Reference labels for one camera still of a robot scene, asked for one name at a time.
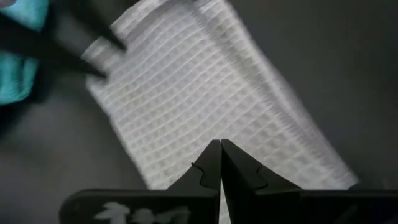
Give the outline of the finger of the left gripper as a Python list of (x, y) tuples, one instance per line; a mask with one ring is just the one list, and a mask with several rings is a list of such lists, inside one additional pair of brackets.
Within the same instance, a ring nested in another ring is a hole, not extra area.
[(110, 26), (101, 18), (99, 12), (88, 0), (55, 0), (55, 5), (70, 13), (76, 20), (95, 34), (104, 37), (118, 49), (126, 51), (125, 44), (111, 30)]
[(36, 58), (53, 67), (106, 78), (104, 72), (69, 52), (54, 40), (24, 27), (5, 15), (1, 16), (1, 50)]

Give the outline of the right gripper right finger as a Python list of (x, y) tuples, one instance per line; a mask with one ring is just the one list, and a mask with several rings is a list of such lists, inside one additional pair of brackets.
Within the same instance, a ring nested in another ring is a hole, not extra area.
[(395, 190), (305, 190), (221, 142), (231, 223), (397, 223)]

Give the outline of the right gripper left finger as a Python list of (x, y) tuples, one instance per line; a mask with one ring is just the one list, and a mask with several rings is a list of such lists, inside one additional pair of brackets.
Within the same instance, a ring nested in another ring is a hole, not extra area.
[(221, 141), (212, 140), (165, 190), (86, 189), (69, 196), (58, 218), (68, 223), (217, 223)]

